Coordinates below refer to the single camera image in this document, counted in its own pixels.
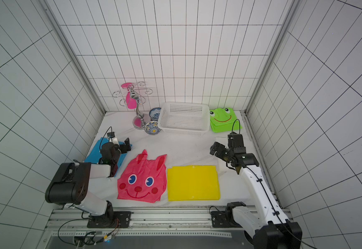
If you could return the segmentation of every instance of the white table surface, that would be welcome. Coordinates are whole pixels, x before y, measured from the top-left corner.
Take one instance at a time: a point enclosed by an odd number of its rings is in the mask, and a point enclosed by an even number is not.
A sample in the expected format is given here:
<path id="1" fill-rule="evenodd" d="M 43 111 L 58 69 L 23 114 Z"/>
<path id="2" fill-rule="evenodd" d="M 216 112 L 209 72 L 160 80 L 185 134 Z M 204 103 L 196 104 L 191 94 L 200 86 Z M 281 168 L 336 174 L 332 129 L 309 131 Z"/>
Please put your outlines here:
<path id="1" fill-rule="evenodd" d="M 228 202 L 242 201 L 246 205 L 253 205 L 247 187 L 235 171 L 219 165 L 218 158 L 209 154 L 210 146 L 216 141 L 216 137 L 227 137 L 230 132 L 214 133 L 211 129 L 201 137 L 192 135 L 177 135 L 160 132 L 157 135 L 149 135 L 144 130 L 137 130 L 132 125 L 135 112 L 107 112 L 93 145 L 104 135 L 109 126 L 120 142 L 127 137 L 132 144 L 131 151 L 127 152 L 117 175 L 114 178 L 91 179 L 89 191 L 108 200 L 114 207 L 140 207 L 140 206 L 225 206 Z M 239 112 L 236 116 L 243 124 Z M 245 127 L 241 128 L 244 145 L 247 153 L 256 153 L 253 143 L 249 141 Z M 218 181 L 220 183 L 220 200 L 211 201 L 168 201 L 167 190 L 162 194 L 161 200 L 155 203 L 141 202 L 135 200 L 118 200 L 117 179 L 120 178 L 128 163 L 140 154 L 144 149 L 148 152 L 148 160 L 156 159 L 160 155 L 167 154 L 165 165 L 167 168 L 173 166 L 187 165 L 216 165 Z"/>

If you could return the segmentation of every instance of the yellow folder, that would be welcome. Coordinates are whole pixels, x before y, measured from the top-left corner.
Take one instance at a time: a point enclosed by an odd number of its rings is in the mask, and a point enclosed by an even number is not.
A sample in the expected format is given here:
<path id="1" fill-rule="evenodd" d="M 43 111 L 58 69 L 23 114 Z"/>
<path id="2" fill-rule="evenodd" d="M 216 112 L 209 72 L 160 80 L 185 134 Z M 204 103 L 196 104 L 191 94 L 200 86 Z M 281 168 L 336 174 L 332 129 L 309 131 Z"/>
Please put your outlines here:
<path id="1" fill-rule="evenodd" d="M 176 166 L 167 170 L 169 201 L 219 200 L 216 166 Z"/>

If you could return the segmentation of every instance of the white tiled wall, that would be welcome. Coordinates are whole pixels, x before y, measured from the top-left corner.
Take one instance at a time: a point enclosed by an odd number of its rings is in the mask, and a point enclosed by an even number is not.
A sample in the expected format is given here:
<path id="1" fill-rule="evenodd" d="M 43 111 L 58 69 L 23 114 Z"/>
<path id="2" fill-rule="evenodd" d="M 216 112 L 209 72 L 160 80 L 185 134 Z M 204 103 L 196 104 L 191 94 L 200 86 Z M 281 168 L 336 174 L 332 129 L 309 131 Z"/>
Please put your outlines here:
<path id="1" fill-rule="evenodd" d="M 166 101 L 245 109 L 292 1 L 47 2 L 105 109 L 125 111 L 112 93 L 138 81 L 153 89 L 144 110 Z"/>
<path id="2" fill-rule="evenodd" d="M 0 248 L 37 246 L 48 184 L 102 118 L 39 3 L 0 0 Z"/>
<path id="3" fill-rule="evenodd" d="M 362 1 L 301 1 L 249 119 L 305 242 L 362 248 Z"/>

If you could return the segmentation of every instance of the blue cartoon eye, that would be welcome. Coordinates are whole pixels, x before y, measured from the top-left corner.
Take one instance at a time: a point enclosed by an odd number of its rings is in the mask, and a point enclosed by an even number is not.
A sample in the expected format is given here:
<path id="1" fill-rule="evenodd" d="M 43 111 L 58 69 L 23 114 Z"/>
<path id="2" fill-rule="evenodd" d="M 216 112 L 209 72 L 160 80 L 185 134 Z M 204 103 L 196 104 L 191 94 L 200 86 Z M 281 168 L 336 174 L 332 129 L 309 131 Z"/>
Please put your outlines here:
<path id="1" fill-rule="evenodd" d="M 134 184 L 136 181 L 137 181 L 137 176 L 136 176 L 136 175 L 132 174 L 132 175 L 130 175 L 130 176 L 128 177 L 128 182 L 129 182 L 130 184 Z"/>
<path id="2" fill-rule="evenodd" d="M 146 180 L 145 180 L 145 185 L 150 187 L 154 184 L 155 180 L 153 177 L 148 177 Z"/>

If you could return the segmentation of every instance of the pink bunny bag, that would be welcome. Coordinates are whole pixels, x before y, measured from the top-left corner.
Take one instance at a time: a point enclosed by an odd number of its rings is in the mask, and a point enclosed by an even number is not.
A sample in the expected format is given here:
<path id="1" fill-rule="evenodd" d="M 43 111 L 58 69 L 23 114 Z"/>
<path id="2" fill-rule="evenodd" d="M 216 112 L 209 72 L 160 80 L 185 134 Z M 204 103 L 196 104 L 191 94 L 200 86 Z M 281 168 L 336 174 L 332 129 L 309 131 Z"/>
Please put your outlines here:
<path id="1" fill-rule="evenodd" d="M 144 150 L 131 160 L 117 181 L 117 198 L 123 200 L 138 200 L 154 203 L 160 201 L 160 196 L 166 190 L 167 155 L 158 156 L 156 160 L 147 160 L 148 153 Z"/>

